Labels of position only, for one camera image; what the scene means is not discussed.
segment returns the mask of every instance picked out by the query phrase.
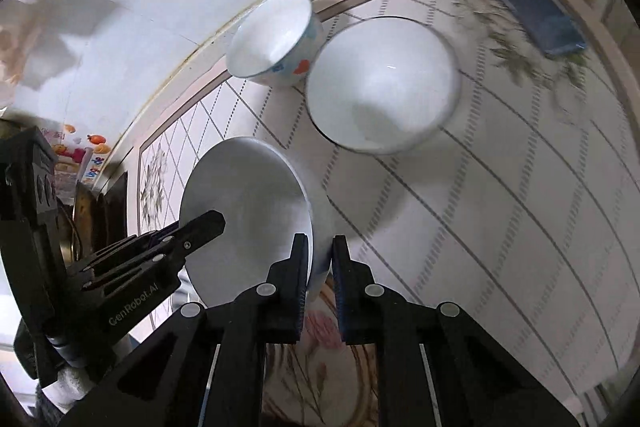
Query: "phone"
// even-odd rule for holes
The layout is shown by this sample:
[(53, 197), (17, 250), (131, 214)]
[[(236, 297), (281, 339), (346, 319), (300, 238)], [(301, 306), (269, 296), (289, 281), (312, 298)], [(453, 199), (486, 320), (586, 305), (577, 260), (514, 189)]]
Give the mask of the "phone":
[(571, 17), (555, 0), (501, 0), (534, 44), (549, 57), (581, 52), (587, 44)]

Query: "pink flower print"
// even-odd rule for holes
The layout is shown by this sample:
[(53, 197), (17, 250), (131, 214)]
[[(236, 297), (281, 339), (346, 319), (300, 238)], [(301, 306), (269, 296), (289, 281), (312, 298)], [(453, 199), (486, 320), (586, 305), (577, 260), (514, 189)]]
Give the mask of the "pink flower print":
[(344, 346), (335, 322), (321, 311), (309, 311), (305, 315), (305, 330), (324, 349)]

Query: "metal screw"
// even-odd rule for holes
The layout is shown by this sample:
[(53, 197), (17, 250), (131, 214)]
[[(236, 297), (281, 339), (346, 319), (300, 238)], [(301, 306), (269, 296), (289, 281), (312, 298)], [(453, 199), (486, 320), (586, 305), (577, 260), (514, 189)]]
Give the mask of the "metal screw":
[(262, 297), (268, 297), (269, 295), (273, 295), (274, 293), (276, 293), (276, 286), (274, 286), (270, 282), (263, 282), (255, 289), (255, 291)]
[(182, 308), (180, 308), (180, 314), (183, 317), (187, 317), (190, 319), (191, 317), (195, 317), (200, 313), (200, 306), (198, 306), (195, 302), (189, 302), (185, 304)]
[(445, 317), (457, 317), (460, 314), (460, 308), (453, 302), (445, 302), (440, 306), (440, 313)]
[(364, 293), (369, 297), (380, 297), (385, 292), (385, 289), (380, 284), (369, 284), (364, 288)]

